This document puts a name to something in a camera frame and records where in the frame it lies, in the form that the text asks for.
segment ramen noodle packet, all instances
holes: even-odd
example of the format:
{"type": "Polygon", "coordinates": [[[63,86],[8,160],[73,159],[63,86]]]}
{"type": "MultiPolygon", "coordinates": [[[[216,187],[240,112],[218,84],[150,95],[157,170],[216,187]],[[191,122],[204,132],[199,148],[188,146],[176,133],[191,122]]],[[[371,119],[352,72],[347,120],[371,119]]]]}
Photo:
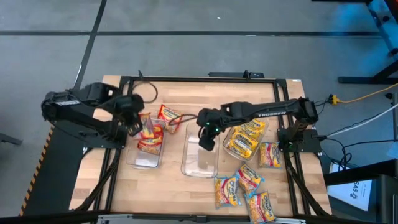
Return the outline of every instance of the ramen noodle packet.
{"type": "Polygon", "coordinates": [[[142,131],[139,132],[140,139],[149,139],[155,137],[154,125],[150,119],[150,113],[139,115],[142,123],[142,131]]]}
{"type": "Polygon", "coordinates": [[[260,183],[265,181],[262,176],[246,164],[243,164],[238,171],[236,171],[236,175],[239,176],[239,186],[243,188],[248,197],[254,195],[260,183]]]}
{"type": "Polygon", "coordinates": [[[259,166],[265,168],[281,169],[280,163],[279,142],[263,142],[260,145],[259,166]]]}
{"type": "Polygon", "coordinates": [[[157,115],[157,119],[161,119],[166,122],[166,130],[170,133],[176,132],[176,130],[180,127],[180,121],[182,117],[180,113],[166,107],[165,105],[160,106],[159,114],[157,115]],[[170,121],[174,118],[177,118],[173,121],[173,125],[170,125],[170,121]]]}
{"type": "Polygon", "coordinates": [[[235,145],[232,141],[229,143],[228,148],[231,152],[245,158],[249,159],[250,155],[252,154],[252,151],[246,147],[239,147],[235,145]]]}
{"type": "Polygon", "coordinates": [[[244,198],[248,206],[251,223],[262,224],[276,219],[272,211],[268,192],[255,194],[252,197],[244,194],[244,198]]]}
{"type": "Polygon", "coordinates": [[[242,205],[236,194],[238,179],[236,175],[215,178],[216,208],[242,205]]]}
{"type": "Polygon", "coordinates": [[[161,125],[155,125],[154,129],[155,129],[154,133],[155,138],[141,139],[137,144],[137,148],[144,152],[159,155],[163,141],[163,129],[161,125]]]}
{"type": "Polygon", "coordinates": [[[253,151],[259,144],[255,139],[250,138],[250,136],[241,131],[235,132],[232,135],[231,139],[232,143],[235,144],[235,146],[245,147],[250,151],[253,151]]]}
{"type": "Polygon", "coordinates": [[[246,124],[242,124],[243,127],[252,128],[254,130],[264,130],[266,123],[258,119],[253,119],[246,124]]]}

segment wooden table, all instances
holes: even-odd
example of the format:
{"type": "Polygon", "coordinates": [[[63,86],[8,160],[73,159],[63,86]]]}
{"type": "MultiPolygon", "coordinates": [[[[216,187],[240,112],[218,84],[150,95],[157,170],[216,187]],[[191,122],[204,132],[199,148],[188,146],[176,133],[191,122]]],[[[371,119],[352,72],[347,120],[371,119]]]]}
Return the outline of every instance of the wooden table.
{"type": "MultiPolygon", "coordinates": [[[[106,75],[103,78],[104,83],[117,87],[119,86],[119,81],[120,76],[106,75]]],[[[154,103],[145,105],[144,112],[151,112],[154,116],[157,115],[162,103],[181,113],[197,114],[202,108],[220,108],[221,104],[232,101],[249,101],[251,103],[275,101],[273,87],[270,84],[208,82],[152,83],[157,87],[159,96],[154,103]]],[[[287,86],[290,98],[304,96],[301,80],[287,80],[287,86]]],[[[282,90],[279,91],[281,100],[283,100],[282,90]]],[[[144,100],[149,100],[154,96],[154,90],[149,85],[141,85],[134,92],[140,94],[144,100]]],[[[103,110],[96,110],[94,117],[103,121],[111,119],[111,115],[103,110]]],[[[248,215],[241,189],[238,192],[243,206],[225,207],[216,210],[214,180],[188,177],[181,173],[180,167],[186,125],[186,123],[182,124],[175,134],[166,135],[164,153],[158,169],[139,170],[126,164],[127,150],[130,147],[129,140],[127,140],[126,148],[121,153],[111,207],[112,212],[248,215]]],[[[269,129],[263,140],[276,142],[276,130],[278,127],[277,117],[270,117],[269,129]]],[[[222,144],[226,133],[221,134],[220,144],[222,144]]],[[[307,188],[322,208],[331,213],[319,159],[312,153],[301,153],[300,155],[307,188]]],[[[104,149],[93,149],[81,161],[75,189],[70,202],[71,209],[79,206],[97,184],[103,157],[104,149]]],[[[222,145],[220,145],[218,176],[233,175],[241,163],[241,161],[225,152],[222,145]]],[[[266,179],[265,183],[262,183],[257,191],[269,191],[275,214],[283,217],[291,216],[292,208],[285,168],[282,170],[260,169],[257,164],[257,156],[248,165],[266,179]]],[[[303,213],[301,194],[299,188],[297,186],[295,188],[298,209],[300,213],[303,213]]],[[[108,186],[105,185],[100,208],[104,208],[107,192],[108,186]]]]}

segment cable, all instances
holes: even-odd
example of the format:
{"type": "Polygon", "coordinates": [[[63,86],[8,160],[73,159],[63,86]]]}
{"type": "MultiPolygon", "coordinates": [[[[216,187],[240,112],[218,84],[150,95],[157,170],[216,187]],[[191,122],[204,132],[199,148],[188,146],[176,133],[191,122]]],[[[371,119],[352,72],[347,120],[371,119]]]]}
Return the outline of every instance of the cable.
{"type": "Polygon", "coordinates": [[[367,98],[367,97],[369,97],[369,96],[373,96],[373,95],[375,95],[375,94],[378,94],[378,93],[384,92],[384,91],[386,91],[386,90],[389,90],[389,89],[391,89],[391,88],[393,88],[393,87],[395,87],[395,86],[397,86],[397,85],[398,85],[398,83],[395,83],[395,84],[393,84],[392,86],[389,86],[389,87],[387,87],[387,88],[385,88],[385,89],[382,89],[382,90],[379,90],[379,91],[375,91],[374,93],[370,93],[370,94],[368,94],[368,95],[366,95],[366,96],[362,96],[362,97],[359,97],[359,98],[357,98],[357,99],[353,99],[353,100],[349,100],[349,101],[343,101],[343,100],[340,100],[340,99],[336,98],[336,102],[337,102],[337,103],[352,103],[352,102],[355,102],[355,101],[358,101],[358,100],[363,100],[363,99],[365,99],[365,98],[367,98]]]}
{"type": "Polygon", "coordinates": [[[318,113],[318,116],[321,115],[321,113],[322,113],[323,110],[325,109],[326,102],[324,102],[322,105],[323,105],[323,106],[322,106],[321,112],[318,113]]]}
{"type": "Polygon", "coordinates": [[[335,142],[339,143],[340,146],[342,146],[341,151],[343,152],[343,157],[342,157],[340,160],[332,159],[332,158],[322,149],[322,151],[325,153],[325,155],[330,159],[330,161],[331,161],[332,163],[339,165],[338,171],[340,171],[340,167],[341,167],[343,170],[346,170],[346,166],[347,166],[347,165],[354,165],[354,166],[359,167],[359,166],[356,165],[356,164],[349,163],[349,162],[352,160],[353,155],[352,155],[352,153],[350,153],[350,152],[349,152],[349,153],[346,153],[346,148],[351,147],[351,146],[357,146],[357,145],[359,145],[359,144],[380,143],[380,142],[395,142],[395,140],[365,141],[365,142],[357,142],[357,143],[354,143],[354,144],[349,144],[349,145],[347,145],[347,146],[344,146],[341,142],[339,142],[339,141],[336,140],[336,139],[329,139],[329,138],[326,138],[325,140],[335,141],[335,142]]]}
{"type": "Polygon", "coordinates": [[[344,148],[351,147],[351,146],[356,146],[356,145],[359,145],[359,144],[380,143],[380,142],[395,142],[395,140],[392,139],[392,140],[357,142],[357,143],[354,143],[354,144],[347,145],[344,148]]]}
{"type": "Polygon", "coordinates": [[[183,115],[180,115],[180,116],[177,116],[177,117],[171,119],[171,120],[169,121],[169,125],[171,125],[171,126],[172,126],[172,125],[178,125],[178,124],[182,124],[182,123],[185,123],[185,122],[187,122],[187,121],[190,121],[190,120],[193,120],[193,119],[197,119],[197,118],[198,118],[198,116],[195,115],[195,114],[183,114],[183,115]],[[192,118],[185,119],[185,120],[180,121],[180,122],[174,122],[174,123],[172,124],[172,121],[175,121],[176,119],[182,118],[182,117],[184,117],[184,116],[193,116],[193,117],[192,117],[192,118]]]}
{"type": "Polygon", "coordinates": [[[354,126],[354,125],[356,125],[356,124],[360,124],[360,123],[362,123],[362,122],[365,122],[365,121],[367,121],[367,120],[370,120],[370,119],[376,117],[376,116],[379,115],[379,114],[381,114],[381,113],[378,113],[378,114],[376,114],[376,115],[374,115],[374,116],[372,116],[372,117],[370,117],[370,118],[366,118],[366,119],[364,119],[364,120],[362,120],[362,121],[360,121],[360,122],[353,123],[353,124],[350,125],[350,126],[345,126],[345,127],[341,128],[341,129],[339,129],[339,130],[337,130],[337,131],[333,131],[332,133],[327,134],[327,135],[329,136],[329,135],[334,134],[334,133],[336,133],[336,132],[338,132],[338,131],[344,130],[344,129],[346,129],[346,128],[350,128],[350,127],[352,127],[352,126],[354,126]]]}
{"type": "Polygon", "coordinates": [[[156,92],[154,99],[150,100],[150,101],[144,101],[144,103],[153,103],[157,99],[158,91],[157,91],[156,86],[154,84],[152,84],[151,82],[140,82],[140,83],[138,83],[137,85],[135,85],[135,86],[133,86],[131,88],[131,93],[134,91],[135,87],[137,87],[139,85],[142,85],[142,84],[150,84],[152,87],[154,87],[155,92],[156,92]]]}
{"type": "Polygon", "coordinates": [[[365,124],[368,124],[369,122],[372,122],[372,121],[374,121],[375,119],[378,119],[378,118],[380,118],[381,116],[385,115],[386,113],[388,113],[390,110],[396,108],[397,106],[398,106],[398,104],[396,104],[396,105],[390,107],[390,108],[389,108],[388,110],[386,110],[385,112],[383,112],[383,113],[381,113],[381,114],[375,116],[374,118],[370,119],[369,121],[363,122],[362,124],[359,124],[359,125],[354,126],[354,127],[352,127],[352,128],[348,128],[348,129],[346,129],[346,130],[338,131],[338,132],[333,133],[333,134],[329,134],[328,137],[332,137],[332,136],[335,136],[335,135],[337,135],[337,134],[341,134],[341,133],[344,133],[344,132],[346,132],[346,131],[350,131],[350,130],[352,130],[352,129],[356,129],[356,128],[359,128],[359,127],[361,127],[361,126],[363,126],[363,125],[365,125],[365,124]]]}
{"type": "Polygon", "coordinates": [[[340,144],[341,151],[343,152],[343,157],[340,159],[340,161],[338,161],[336,159],[333,159],[333,160],[331,160],[331,162],[334,163],[334,164],[338,164],[338,170],[339,171],[340,171],[340,167],[342,167],[343,170],[346,170],[346,165],[353,158],[353,155],[351,153],[346,153],[346,149],[345,149],[343,143],[341,143],[340,141],[338,141],[336,139],[329,139],[329,138],[327,138],[325,140],[334,141],[334,142],[337,142],[338,144],[340,144]]]}
{"type": "MultiPolygon", "coordinates": [[[[342,164],[340,164],[340,162],[339,162],[338,160],[332,159],[332,158],[325,152],[325,150],[323,150],[323,149],[321,149],[321,150],[322,150],[322,152],[325,154],[325,156],[327,156],[327,158],[330,160],[331,163],[336,164],[336,165],[339,165],[339,170],[338,170],[338,171],[340,171],[340,167],[342,167],[342,164]]],[[[348,162],[346,165],[359,167],[359,165],[356,165],[356,164],[353,164],[353,163],[350,163],[350,162],[348,162]]]]}

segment yellow cable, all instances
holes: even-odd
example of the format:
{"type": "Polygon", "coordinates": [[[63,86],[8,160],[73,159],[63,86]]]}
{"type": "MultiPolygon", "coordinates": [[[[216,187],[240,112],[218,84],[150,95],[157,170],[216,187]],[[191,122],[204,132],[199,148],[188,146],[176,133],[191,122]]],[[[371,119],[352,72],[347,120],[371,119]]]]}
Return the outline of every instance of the yellow cable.
{"type": "Polygon", "coordinates": [[[385,88],[385,89],[383,89],[383,90],[375,91],[374,93],[368,94],[368,95],[366,95],[366,96],[359,97],[359,98],[357,98],[357,99],[349,100],[349,101],[343,101],[343,100],[337,99],[337,103],[352,103],[352,102],[355,102],[355,101],[358,101],[358,100],[363,100],[363,99],[365,99],[365,98],[367,98],[367,97],[369,97],[369,96],[373,96],[373,95],[375,95],[375,94],[378,94],[378,93],[381,93],[381,92],[383,92],[383,91],[389,90],[389,89],[391,89],[391,88],[393,88],[393,87],[395,87],[395,86],[397,86],[397,85],[398,85],[398,83],[395,83],[395,84],[393,84],[392,86],[389,86],[389,87],[387,87],[387,88],[385,88]]]}

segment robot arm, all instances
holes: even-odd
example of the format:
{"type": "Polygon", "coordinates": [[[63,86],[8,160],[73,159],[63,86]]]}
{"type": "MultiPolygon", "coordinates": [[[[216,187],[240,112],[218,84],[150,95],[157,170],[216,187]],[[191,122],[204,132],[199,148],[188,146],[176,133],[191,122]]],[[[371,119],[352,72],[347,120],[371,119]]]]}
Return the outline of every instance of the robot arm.
{"type": "Polygon", "coordinates": [[[92,129],[107,141],[121,142],[126,138],[126,132],[122,131],[122,128],[127,129],[131,136],[142,129],[138,112],[144,109],[144,102],[136,94],[120,95],[119,88],[115,86],[92,83],[81,90],[49,92],[46,94],[41,108],[44,120],[51,123],[67,120],[92,129]],[[74,110],[76,105],[104,109],[115,119],[114,121],[94,119],[74,110]]]}
{"type": "Polygon", "coordinates": [[[285,114],[294,116],[296,122],[292,127],[285,129],[283,136],[279,136],[281,142],[294,140],[299,132],[318,121],[315,104],[308,98],[258,105],[248,102],[228,103],[221,105],[220,110],[204,108],[199,111],[197,125],[203,130],[199,133],[199,145],[211,151],[214,147],[215,136],[224,132],[226,128],[250,122],[254,118],[285,114]]]}

